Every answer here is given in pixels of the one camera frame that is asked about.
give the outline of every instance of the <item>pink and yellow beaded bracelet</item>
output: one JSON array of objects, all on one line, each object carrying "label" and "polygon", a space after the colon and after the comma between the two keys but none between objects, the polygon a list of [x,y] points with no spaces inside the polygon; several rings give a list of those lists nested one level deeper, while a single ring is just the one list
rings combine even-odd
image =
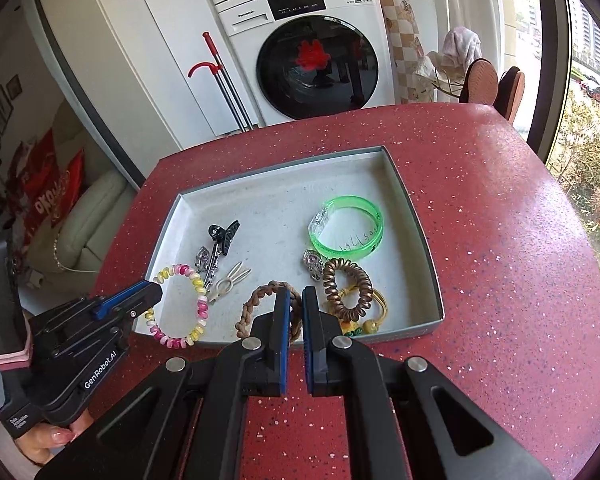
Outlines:
[{"label": "pink and yellow beaded bracelet", "polygon": [[204,281],[202,278],[200,278],[200,275],[188,265],[175,264],[171,267],[165,267],[163,270],[158,272],[158,275],[153,279],[153,281],[161,285],[165,282],[165,280],[168,280],[171,276],[175,276],[177,274],[189,278],[193,286],[196,288],[196,292],[198,294],[198,322],[189,335],[186,337],[167,336],[160,329],[160,327],[158,327],[158,323],[155,320],[154,310],[150,308],[144,313],[146,324],[149,327],[149,332],[154,335],[154,339],[156,341],[159,341],[161,345],[165,345],[167,348],[186,348],[187,345],[193,346],[193,344],[200,339],[200,336],[205,332],[206,319],[209,317],[209,306],[207,303]]}]

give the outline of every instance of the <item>washing machine door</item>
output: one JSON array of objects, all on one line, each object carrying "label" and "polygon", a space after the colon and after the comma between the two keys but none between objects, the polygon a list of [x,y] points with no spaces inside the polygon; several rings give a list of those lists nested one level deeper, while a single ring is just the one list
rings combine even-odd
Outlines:
[{"label": "washing machine door", "polygon": [[362,108],[378,82],[378,59],[355,27],[314,14],[286,22],[267,38],[256,74],[276,110],[306,119]]}]

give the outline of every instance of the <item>red handle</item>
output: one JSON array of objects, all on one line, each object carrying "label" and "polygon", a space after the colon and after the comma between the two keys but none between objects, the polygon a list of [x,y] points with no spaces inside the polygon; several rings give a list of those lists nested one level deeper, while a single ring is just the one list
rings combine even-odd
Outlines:
[{"label": "red handle", "polygon": [[189,77],[191,77],[193,73],[202,66],[208,66],[209,70],[211,70],[211,73],[213,75],[216,75],[220,71],[220,67],[218,65],[214,65],[213,63],[209,63],[208,61],[203,61],[202,63],[198,63],[191,67],[191,70],[189,70]]},{"label": "red handle", "polygon": [[218,55],[218,49],[216,49],[216,45],[214,44],[214,40],[211,39],[211,34],[208,32],[203,32],[202,37],[205,38],[206,46],[209,47],[212,56]]}]

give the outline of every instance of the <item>human hand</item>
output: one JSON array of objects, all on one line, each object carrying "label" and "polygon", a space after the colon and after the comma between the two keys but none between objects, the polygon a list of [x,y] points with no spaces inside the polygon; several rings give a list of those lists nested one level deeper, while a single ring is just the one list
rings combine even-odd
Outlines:
[{"label": "human hand", "polygon": [[51,449],[68,444],[91,424],[93,418],[87,410],[84,410],[68,429],[41,422],[17,438],[15,443],[29,460],[44,465],[54,457]]}]

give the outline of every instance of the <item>beige couch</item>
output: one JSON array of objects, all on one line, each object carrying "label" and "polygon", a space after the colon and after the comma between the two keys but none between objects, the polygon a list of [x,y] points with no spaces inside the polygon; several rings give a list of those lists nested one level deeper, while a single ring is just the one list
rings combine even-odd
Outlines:
[{"label": "beige couch", "polygon": [[26,263],[42,273],[43,286],[78,296],[91,290],[97,273],[72,272],[58,266],[54,259],[58,232],[58,260],[65,267],[100,270],[136,192],[84,129],[67,101],[58,108],[52,129],[61,171],[84,148],[83,184],[89,188],[64,222],[53,228],[49,218],[43,222],[31,241]]}]

